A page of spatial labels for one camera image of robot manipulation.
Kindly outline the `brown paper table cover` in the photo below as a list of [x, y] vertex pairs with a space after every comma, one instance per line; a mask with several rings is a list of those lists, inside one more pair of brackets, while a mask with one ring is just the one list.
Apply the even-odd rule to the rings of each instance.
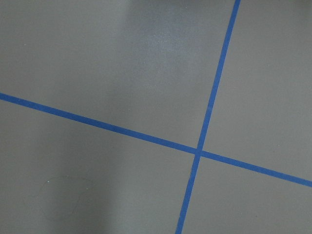
[[3, 0], [3, 234], [309, 234], [309, 0]]

